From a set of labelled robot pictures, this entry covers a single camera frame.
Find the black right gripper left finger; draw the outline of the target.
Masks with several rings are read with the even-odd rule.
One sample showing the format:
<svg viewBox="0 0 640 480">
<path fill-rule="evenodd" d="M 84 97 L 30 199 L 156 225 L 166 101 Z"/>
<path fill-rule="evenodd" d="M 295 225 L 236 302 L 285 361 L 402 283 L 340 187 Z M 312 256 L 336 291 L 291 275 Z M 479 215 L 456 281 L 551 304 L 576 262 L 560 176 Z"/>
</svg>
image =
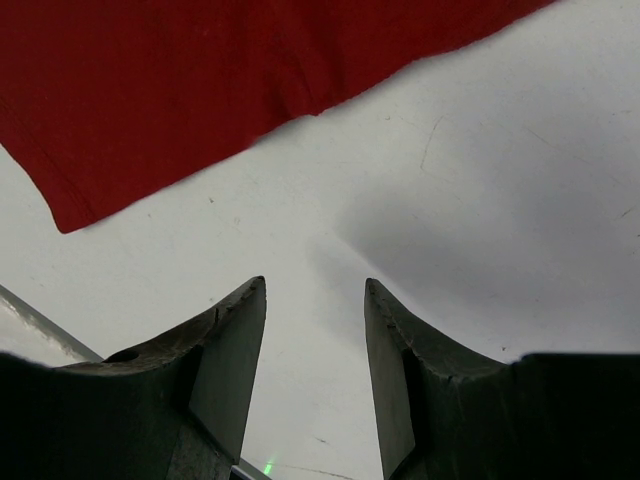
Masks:
<svg viewBox="0 0 640 480">
<path fill-rule="evenodd" d="M 257 479 L 241 457 L 266 321 L 256 276 L 100 362 L 1 357 L 5 479 Z"/>
</svg>

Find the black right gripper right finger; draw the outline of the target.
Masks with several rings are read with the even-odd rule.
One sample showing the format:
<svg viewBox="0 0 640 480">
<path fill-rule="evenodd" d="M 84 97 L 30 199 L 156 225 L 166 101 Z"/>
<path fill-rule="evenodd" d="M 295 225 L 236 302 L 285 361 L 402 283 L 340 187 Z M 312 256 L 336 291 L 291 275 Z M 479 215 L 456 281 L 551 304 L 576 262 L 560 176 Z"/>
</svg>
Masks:
<svg viewBox="0 0 640 480">
<path fill-rule="evenodd" d="M 638 477 L 637 355 L 501 363 L 427 324 L 375 279 L 364 318 L 386 478 Z"/>
</svg>

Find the red t shirt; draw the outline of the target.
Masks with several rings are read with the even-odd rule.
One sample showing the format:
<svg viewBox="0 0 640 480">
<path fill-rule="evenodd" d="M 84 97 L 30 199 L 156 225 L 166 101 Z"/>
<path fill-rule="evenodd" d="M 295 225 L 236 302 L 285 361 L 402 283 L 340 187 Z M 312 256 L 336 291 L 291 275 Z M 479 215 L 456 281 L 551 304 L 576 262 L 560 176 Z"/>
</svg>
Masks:
<svg viewBox="0 0 640 480">
<path fill-rule="evenodd" d="M 5 1 L 1 142 L 69 233 L 541 7 Z"/>
</svg>

